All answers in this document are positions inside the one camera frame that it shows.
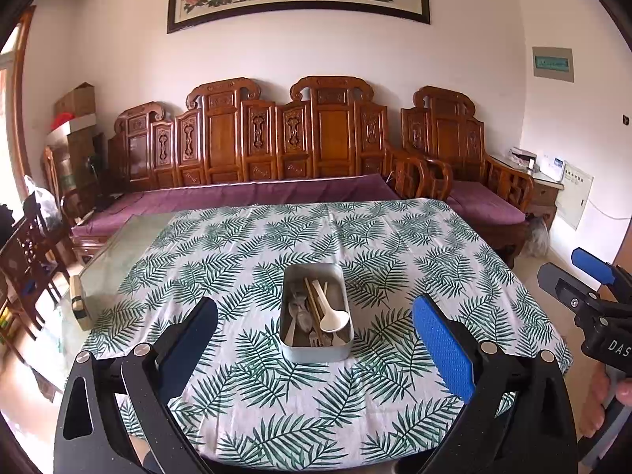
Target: silver screw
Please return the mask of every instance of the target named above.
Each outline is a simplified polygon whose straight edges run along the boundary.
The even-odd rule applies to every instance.
[[[555,361],[555,355],[549,350],[544,350],[540,353],[540,356],[545,362],[553,363]]]
[[[86,363],[90,359],[90,351],[81,351],[77,355],[77,363]]]
[[[151,351],[152,347],[143,342],[142,344],[138,344],[135,348],[134,348],[134,355],[135,356],[145,356],[147,353],[149,353],[149,351]]]
[[[486,340],[480,345],[480,349],[487,354],[496,354],[498,353],[498,346],[489,340]]]

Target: human hand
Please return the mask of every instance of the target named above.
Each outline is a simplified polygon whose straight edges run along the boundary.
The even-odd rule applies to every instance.
[[[592,437],[604,425],[606,412],[602,403],[608,396],[610,378],[606,374],[606,366],[598,363],[590,380],[589,394],[584,402],[579,420],[579,431],[585,437]],[[617,399],[626,406],[632,406],[632,378],[617,384]]]

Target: green palm leaf pattern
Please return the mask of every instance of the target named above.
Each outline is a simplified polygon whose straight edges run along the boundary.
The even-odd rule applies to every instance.
[[[284,271],[311,262],[344,273],[355,335],[344,362],[283,356]],[[572,361],[494,251],[428,199],[179,212],[125,276],[85,347],[112,357],[155,342],[211,297],[217,331],[169,402],[190,443],[256,469],[351,468],[436,446],[461,409],[412,324],[412,299],[423,293],[477,340],[508,354],[549,349],[562,371]],[[513,401],[505,394],[498,412]],[[119,403],[124,424],[141,435],[127,398]]]

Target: white wall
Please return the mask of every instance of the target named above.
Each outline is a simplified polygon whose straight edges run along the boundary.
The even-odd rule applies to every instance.
[[[632,215],[632,53],[598,0],[520,0],[527,46],[527,99],[521,147],[558,156],[593,175],[577,231],[561,218],[552,251],[570,264],[582,247],[612,261]],[[575,82],[533,76],[532,47],[573,49]],[[598,284],[585,278],[591,285]]]
[[[53,105],[73,85],[77,11],[82,0],[35,0],[22,77],[22,118],[33,179],[44,181],[41,162]]]
[[[517,0],[431,0],[432,25],[337,10],[256,13],[166,34],[168,0],[87,0],[78,21],[75,82],[96,87],[102,131],[150,100],[181,111],[199,84],[246,76],[286,103],[312,74],[364,78],[375,101],[412,106],[423,85],[462,91],[485,122],[488,150],[519,142],[525,100],[524,34]]]

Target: tiled floor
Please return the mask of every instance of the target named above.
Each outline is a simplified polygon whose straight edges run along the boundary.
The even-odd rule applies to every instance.
[[[542,309],[549,315],[557,330],[564,336],[574,356],[574,363],[566,375],[566,384],[576,420],[586,396],[593,361],[583,356],[580,345],[583,340],[581,331],[573,324],[573,314],[553,297],[541,291],[537,283],[537,272],[543,261],[535,258],[518,258],[514,272],[527,286]],[[73,266],[71,274],[78,273],[80,266]],[[64,293],[66,283],[63,278],[58,283]],[[44,294],[38,303],[38,309],[45,318],[53,304]],[[20,344],[26,360],[34,354],[30,346],[33,342],[25,337]],[[14,425],[18,440],[43,474],[53,472],[53,441],[61,397],[50,403],[40,394],[31,371],[22,365],[12,354],[4,358],[4,370],[0,374],[0,411],[7,421]],[[135,446],[139,454],[147,450],[147,445],[139,440]],[[349,471],[353,474],[387,474],[389,465],[377,465],[365,469]]]

